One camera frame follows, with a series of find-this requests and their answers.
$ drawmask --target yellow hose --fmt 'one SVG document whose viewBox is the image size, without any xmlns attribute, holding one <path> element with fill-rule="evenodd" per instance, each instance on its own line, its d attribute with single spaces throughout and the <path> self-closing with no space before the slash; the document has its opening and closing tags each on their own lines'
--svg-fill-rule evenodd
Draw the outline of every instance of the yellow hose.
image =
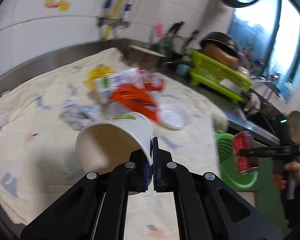
<svg viewBox="0 0 300 240">
<path fill-rule="evenodd" d="M 110 19 L 115 19 L 118 15 L 118 13 L 120 12 L 120 9 L 122 8 L 122 4 L 124 3 L 125 0 L 119 0 L 115 6 L 114 6 L 114 9 L 113 9 L 113 12 L 112 14 L 110 15 Z M 105 40 L 108 41 L 109 40 L 109 34 L 110 34 L 110 31 L 111 31 L 112 27 L 111 26 L 107 26 L 106 28 L 106 35 L 105 35 Z"/>
</svg>

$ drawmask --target black sleeve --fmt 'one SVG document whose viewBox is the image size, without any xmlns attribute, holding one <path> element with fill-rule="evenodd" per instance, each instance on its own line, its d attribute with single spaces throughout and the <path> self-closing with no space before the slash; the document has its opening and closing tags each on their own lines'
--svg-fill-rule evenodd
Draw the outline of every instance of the black sleeve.
<svg viewBox="0 0 300 240">
<path fill-rule="evenodd" d="M 300 186 L 295 190 L 295 198 L 286 200 L 285 191 L 281 192 L 281 203 L 284 216 L 289 221 L 288 227 L 293 229 L 300 221 Z"/>
</svg>

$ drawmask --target green plastic basket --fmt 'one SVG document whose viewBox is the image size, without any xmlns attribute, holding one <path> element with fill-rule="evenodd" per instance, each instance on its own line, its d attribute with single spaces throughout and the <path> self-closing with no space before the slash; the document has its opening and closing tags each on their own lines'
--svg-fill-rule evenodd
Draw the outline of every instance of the green plastic basket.
<svg viewBox="0 0 300 240">
<path fill-rule="evenodd" d="M 232 189 L 247 189 L 252 187 L 258 178 L 258 172 L 245 176 L 238 175 L 237 164 L 232 149 L 234 135 L 229 133 L 218 133 L 216 135 L 219 163 L 222 180 Z"/>
<path fill-rule="evenodd" d="M 192 63 L 194 64 L 194 68 L 190 70 L 191 83 L 193 85 L 203 83 L 230 97 L 235 104 L 243 101 L 243 98 L 239 94 L 219 85 L 219 83 L 223 79 L 229 79 L 243 91 L 247 92 L 252 85 L 248 79 L 242 77 L 231 68 L 228 68 L 196 50 L 192 50 L 191 58 Z"/>
</svg>

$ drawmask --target window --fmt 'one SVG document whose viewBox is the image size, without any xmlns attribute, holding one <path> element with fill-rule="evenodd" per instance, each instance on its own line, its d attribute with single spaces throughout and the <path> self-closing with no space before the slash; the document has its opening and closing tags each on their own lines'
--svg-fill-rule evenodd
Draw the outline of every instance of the window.
<svg viewBox="0 0 300 240">
<path fill-rule="evenodd" d="M 293 77 L 300 50 L 300 13 L 290 0 L 260 0 L 235 9 L 229 35 L 241 45 L 253 74 L 278 74 L 279 90 Z"/>
</svg>

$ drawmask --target metal rivet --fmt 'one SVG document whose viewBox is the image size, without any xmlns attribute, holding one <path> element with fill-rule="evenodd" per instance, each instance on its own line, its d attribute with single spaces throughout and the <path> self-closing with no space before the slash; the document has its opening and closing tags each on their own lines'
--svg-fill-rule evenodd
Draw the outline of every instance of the metal rivet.
<svg viewBox="0 0 300 240">
<path fill-rule="evenodd" d="M 206 173 L 206 175 L 204 176 L 207 180 L 214 180 L 216 178 L 216 176 L 213 173 Z"/>
<path fill-rule="evenodd" d="M 126 166 L 126 168 L 128 168 L 128 169 L 132 169 L 132 168 L 135 166 L 135 164 L 134 164 L 134 162 L 127 162 L 127 163 L 125 164 L 125 166 Z"/>
<path fill-rule="evenodd" d="M 170 169 L 174 169 L 174 168 L 177 167 L 177 164 L 174 163 L 174 162 L 169 162 L 169 163 L 167 163 L 167 167 L 170 168 Z"/>
<path fill-rule="evenodd" d="M 97 177 L 97 174 L 95 172 L 89 172 L 87 174 L 87 179 L 95 179 Z"/>
</svg>

